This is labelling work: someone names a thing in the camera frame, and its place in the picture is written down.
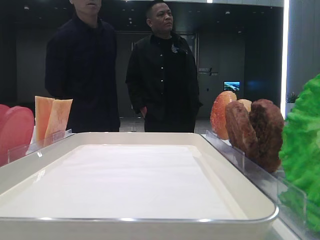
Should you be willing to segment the white rectangular serving tray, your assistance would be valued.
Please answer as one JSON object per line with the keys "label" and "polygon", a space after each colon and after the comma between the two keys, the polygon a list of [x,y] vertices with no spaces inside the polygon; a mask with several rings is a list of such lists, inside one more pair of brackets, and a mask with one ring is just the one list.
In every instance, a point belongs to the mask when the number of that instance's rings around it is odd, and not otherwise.
{"label": "white rectangular serving tray", "polygon": [[0,169],[3,240],[261,240],[278,214],[195,133],[77,133]]}

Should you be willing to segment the red tomato slice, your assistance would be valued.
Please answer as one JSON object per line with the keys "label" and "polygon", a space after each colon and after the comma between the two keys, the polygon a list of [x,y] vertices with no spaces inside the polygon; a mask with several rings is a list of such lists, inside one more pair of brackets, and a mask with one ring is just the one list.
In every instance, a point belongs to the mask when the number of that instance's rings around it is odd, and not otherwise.
{"label": "red tomato slice", "polygon": [[4,104],[0,105],[0,132],[2,133],[10,120],[12,109]]}
{"label": "red tomato slice", "polygon": [[7,126],[0,133],[0,166],[8,163],[8,150],[28,145],[33,136],[35,118],[33,112],[23,106],[11,107]]}

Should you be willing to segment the man in black jacket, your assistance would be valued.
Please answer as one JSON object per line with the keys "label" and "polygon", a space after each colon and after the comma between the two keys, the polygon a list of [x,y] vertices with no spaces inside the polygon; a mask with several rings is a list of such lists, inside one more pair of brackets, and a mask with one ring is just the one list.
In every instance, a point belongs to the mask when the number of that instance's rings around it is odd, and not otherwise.
{"label": "man in black jacket", "polygon": [[126,73],[133,110],[145,132],[192,133],[202,106],[195,57],[163,0],[150,2],[146,22],[152,33],[134,45]]}

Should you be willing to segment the clear acrylic patty holder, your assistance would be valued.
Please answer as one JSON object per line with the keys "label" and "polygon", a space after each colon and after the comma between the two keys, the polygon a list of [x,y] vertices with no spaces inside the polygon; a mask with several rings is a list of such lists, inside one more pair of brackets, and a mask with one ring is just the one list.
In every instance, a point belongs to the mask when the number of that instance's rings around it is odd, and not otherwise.
{"label": "clear acrylic patty holder", "polygon": [[259,166],[254,161],[246,157],[245,153],[236,147],[232,147],[234,151],[234,157],[237,161],[242,173],[244,173],[251,180],[270,180],[271,178],[277,179],[277,171],[273,173],[267,172],[261,166]]}

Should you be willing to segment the clear acrylic tomato holder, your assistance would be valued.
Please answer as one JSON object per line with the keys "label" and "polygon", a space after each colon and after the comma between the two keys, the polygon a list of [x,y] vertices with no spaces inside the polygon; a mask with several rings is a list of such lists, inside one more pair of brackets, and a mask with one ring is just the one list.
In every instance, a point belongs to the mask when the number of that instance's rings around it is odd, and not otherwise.
{"label": "clear acrylic tomato holder", "polygon": [[43,146],[42,143],[32,143],[24,144],[21,146],[14,147],[8,150],[8,163],[12,163],[16,160],[19,160],[25,157],[28,154],[31,154],[35,151],[38,151]]}

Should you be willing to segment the rear toasted bread slice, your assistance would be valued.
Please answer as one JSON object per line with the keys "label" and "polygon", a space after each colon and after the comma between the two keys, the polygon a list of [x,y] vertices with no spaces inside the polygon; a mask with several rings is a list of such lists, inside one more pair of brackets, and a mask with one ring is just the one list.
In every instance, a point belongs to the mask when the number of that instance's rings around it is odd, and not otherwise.
{"label": "rear toasted bread slice", "polygon": [[243,104],[248,113],[251,112],[252,102],[250,100],[248,100],[248,99],[239,99],[239,100],[237,100],[237,102]]}

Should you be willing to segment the small wall display screen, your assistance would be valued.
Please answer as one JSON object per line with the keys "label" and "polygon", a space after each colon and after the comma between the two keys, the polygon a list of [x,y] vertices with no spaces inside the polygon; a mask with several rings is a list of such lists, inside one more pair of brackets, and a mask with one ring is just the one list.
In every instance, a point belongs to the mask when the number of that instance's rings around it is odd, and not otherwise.
{"label": "small wall display screen", "polygon": [[240,91],[240,82],[239,81],[224,81],[223,82],[223,90],[224,91]]}

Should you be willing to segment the orange cheese slice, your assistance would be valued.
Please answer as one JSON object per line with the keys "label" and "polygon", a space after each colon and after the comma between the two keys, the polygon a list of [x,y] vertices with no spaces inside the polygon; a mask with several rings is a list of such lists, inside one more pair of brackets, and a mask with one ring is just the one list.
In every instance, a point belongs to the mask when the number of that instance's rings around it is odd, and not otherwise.
{"label": "orange cheese slice", "polygon": [[36,141],[45,139],[54,98],[35,96],[35,133]]}
{"label": "orange cheese slice", "polygon": [[73,99],[56,99],[53,101],[45,138],[53,133],[66,131],[72,102]]}

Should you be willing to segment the front red tomato slice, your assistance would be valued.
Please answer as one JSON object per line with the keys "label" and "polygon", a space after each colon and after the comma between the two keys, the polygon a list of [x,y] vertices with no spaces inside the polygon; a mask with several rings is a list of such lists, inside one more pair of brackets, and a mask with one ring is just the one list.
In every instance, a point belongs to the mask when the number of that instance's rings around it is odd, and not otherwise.
{"label": "front red tomato slice", "polygon": [[28,145],[33,136],[35,118],[33,112],[23,106],[11,107],[7,126],[0,133],[0,166],[8,163],[8,150]]}

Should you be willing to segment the green lettuce leaf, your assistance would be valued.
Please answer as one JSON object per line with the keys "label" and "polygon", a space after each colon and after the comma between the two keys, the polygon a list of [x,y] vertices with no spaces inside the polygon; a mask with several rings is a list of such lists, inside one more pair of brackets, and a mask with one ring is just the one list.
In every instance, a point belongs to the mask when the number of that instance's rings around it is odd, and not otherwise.
{"label": "green lettuce leaf", "polygon": [[285,179],[320,207],[320,77],[309,80],[286,117],[279,152]]}

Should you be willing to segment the front orange cheese slice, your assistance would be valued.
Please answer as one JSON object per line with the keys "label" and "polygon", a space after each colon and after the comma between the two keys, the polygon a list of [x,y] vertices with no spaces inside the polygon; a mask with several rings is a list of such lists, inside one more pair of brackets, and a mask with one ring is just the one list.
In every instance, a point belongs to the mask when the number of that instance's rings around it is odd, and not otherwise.
{"label": "front orange cheese slice", "polygon": [[53,101],[45,138],[53,133],[66,131],[72,102],[73,99],[56,99]]}

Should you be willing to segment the front brown meat patty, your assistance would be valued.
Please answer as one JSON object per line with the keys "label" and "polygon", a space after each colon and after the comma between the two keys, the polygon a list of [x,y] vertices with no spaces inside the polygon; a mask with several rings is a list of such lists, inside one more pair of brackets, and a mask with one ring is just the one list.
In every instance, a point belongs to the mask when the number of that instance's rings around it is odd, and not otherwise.
{"label": "front brown meat patty", "polygon": [[279,152],[285,125],[281,110],[272,101],[259,99],[251,104],[250,123],[255,130],[258,143],[257,164],[269,173],[281,165]]}

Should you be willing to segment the clear acrylic bread holder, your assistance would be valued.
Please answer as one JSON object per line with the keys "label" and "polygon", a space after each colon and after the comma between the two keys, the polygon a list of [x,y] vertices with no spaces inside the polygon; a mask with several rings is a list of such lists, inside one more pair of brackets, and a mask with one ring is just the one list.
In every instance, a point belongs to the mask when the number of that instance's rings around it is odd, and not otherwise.
{"label": "clear acrylic bread holder", "polygon": [[219,138],[218,135],[212,132],[211,130],[206,130],[205,139],[208,140],[214,146],[232,147],[229,140],[223,140]]}

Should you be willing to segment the potted green plant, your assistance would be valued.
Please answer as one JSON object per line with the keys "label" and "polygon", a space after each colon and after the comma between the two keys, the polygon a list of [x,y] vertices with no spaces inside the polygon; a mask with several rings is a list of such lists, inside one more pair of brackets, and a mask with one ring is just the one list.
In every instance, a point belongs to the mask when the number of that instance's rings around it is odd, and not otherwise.
{"label": "potted green plant", "polygon": [[296,100],[299,98],[298,94],[295,94],[294,92],[289,92],[286,95],[286,103],[292,103],[294,104],[296,102]]}

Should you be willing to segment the rear red tomato slice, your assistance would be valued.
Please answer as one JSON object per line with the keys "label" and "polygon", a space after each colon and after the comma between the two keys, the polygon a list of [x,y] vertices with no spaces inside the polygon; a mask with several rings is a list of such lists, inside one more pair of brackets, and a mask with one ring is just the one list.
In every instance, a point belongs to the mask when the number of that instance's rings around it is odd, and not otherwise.
{"label": "rear red tomato slice", "polygon": [[10,120],[12,109],[4,104],[0,105],[0,132],[2,133]]}

